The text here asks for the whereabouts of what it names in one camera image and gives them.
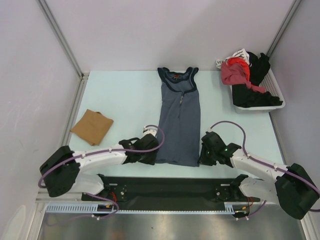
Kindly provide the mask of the blue printed garment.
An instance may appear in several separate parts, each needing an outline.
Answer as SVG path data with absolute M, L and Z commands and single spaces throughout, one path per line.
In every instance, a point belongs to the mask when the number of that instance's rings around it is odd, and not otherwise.
M 164 132 L 164 143 L 155 162 L 198 167 L 200 158 L 201 107 L 195 82 L 197 67 L 185 72 L 157 69 L 161 80 L 161 109 L 158 126 Z

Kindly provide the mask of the tan ribbed tank top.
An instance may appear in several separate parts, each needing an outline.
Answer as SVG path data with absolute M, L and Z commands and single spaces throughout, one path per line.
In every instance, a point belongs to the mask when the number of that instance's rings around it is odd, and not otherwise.
M 98 146 L 113 125 L 114 120 L 100 112 L 87 109 L 82 118 L 70 130 L 91 146 Z

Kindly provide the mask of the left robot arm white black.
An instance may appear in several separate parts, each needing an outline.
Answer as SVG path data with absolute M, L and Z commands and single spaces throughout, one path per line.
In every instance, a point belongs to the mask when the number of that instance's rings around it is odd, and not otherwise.
M 124 139 L 109 149 L 97 151 L 72 151 L 68 145 L 61 146 L 39 168 L 40 183 L 44 183 L 43 188 L 51 198 L 82 192 L 105 200 L 111 193 L 105 176 L 88 171 L 136 162 L 154 165 L 159 145 L 152 133 L 146 133 L 142 138 Z

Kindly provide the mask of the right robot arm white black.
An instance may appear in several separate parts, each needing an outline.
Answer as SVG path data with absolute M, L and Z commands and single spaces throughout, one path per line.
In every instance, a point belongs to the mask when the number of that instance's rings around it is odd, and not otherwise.
M 301 220 L 320 198 L 305 169 L 299 164 L 277 164 L 247 152 L 244 146 L 225 144 L 211 131 L 201 138 L 199 162 L 202 165 L 227 165 L 245 171 L 231 182 L 230 194 L 242 201 L 245 197 L 279 205 L 289 216 Z

